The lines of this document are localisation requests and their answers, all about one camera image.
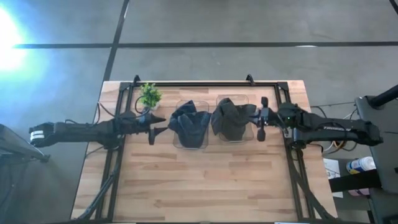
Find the black metal leg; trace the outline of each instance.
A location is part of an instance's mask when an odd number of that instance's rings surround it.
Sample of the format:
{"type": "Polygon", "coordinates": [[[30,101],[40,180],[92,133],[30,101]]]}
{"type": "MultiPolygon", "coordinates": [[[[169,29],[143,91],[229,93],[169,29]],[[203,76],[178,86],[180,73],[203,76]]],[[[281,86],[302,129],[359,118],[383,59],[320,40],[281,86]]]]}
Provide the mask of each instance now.
{"type": "Polygon", "coordinates": [[[379,174],[375,169],[360,172],[358,174],[333,178],[329,180],[329,184],[332,192],[381,187],[379,174]]]}

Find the bright light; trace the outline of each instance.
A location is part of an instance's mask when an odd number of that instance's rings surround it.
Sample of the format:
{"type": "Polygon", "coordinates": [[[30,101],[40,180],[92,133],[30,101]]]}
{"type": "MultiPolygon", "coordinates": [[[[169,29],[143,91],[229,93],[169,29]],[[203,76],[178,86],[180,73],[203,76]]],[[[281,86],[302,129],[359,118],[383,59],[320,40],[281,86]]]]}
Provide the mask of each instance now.
{"type": "Polygon", "coordinates": [[[17,69],[25,57],[23,49],[12,47],[22,42],[16,23],[7,11],[0,6],[0,71],[17,69]]]}

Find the clear plastic container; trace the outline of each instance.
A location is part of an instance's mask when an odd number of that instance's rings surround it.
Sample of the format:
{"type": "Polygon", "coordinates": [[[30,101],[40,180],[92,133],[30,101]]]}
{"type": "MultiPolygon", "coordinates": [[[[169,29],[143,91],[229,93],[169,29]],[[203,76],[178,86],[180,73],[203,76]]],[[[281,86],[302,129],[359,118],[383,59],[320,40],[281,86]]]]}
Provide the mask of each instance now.
{"type": "MultiPolygon", "coordinates": [[[[229,98],[235,106],[249,104],[249,98],[246,95],[218,95],[217,101],[216,101],[217,102],[216,105],[218,106],[220,101],[225,99],[225,98],[229,98]]],[[[218,133],[218,137],[223,142],[233,143],[233,144],[244,143],[246,141],[250,141],[250,140],[252,140],[254,138],[252,124],[251,123],[247,123],[245,125],[244,132],[243,132],[242,138],[240,140],[230,140],[221,132],[218,133]]]]}
{"type": "MultiPolygon", "coordinates": [[[[182,100],[179,101],[175,107],[175,110],[179,109],[181,106],[183,106],[185,103],[188,103],[190,100],[182,100]]],[[[196,111],[197,112],[201,112],[201,111],[206,111],[209,112],[209,104],[205,101],[197,101],[197,100],[193,100],[193,104],[195,105],[196,111]]],[[[203,133],[203,141],[200,147],[186,147],[184,146],[181,142],[180,142],[180,137],[178,136],[178,134],[176,132],[174,132],[174,140],[173,140],[173,145],[176,148],[180,148],[180,149],[204,149],[207,147],[208,145],[208,133],[209,133],[209,125],[210,125],[210,121],[208,123],[208,126],[206,127],[205,132],[203,133]]]]}

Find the black towel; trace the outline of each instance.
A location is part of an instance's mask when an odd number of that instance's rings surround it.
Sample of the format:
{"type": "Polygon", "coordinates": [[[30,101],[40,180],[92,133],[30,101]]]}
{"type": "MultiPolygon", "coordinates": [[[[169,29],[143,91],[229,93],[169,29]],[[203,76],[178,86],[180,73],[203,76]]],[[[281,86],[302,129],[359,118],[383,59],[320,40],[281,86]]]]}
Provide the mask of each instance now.
{"type": "Polygon", "coordinates": [[[252,104],[235,106],[229,98],[222,99],[211,116],[214,134],[222,133],[229,141],[241,141],[249,116],[256,109],[252,104]]]}
{"type": "Polygon", "coordinates": [[[169,128],[175,131],[183,147],[200,148],[205,139],[211,113],[197,112],[193,101],[180,106],[170,118],[169,128]]]}

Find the small green plant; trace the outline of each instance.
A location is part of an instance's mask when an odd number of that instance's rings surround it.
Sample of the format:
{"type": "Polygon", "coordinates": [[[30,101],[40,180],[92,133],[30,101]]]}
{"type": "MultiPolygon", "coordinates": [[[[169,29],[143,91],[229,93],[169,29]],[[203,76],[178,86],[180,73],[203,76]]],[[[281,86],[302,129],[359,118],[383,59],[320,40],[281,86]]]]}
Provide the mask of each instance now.
{"type": "Polygon", "coordinates": [[[141,86],[141,98],[140,101],[142,104],[153,108],[156,103],[160,101],[162,98],[162,94],[156,89],[155,84],[148,84],[141,86]]]}

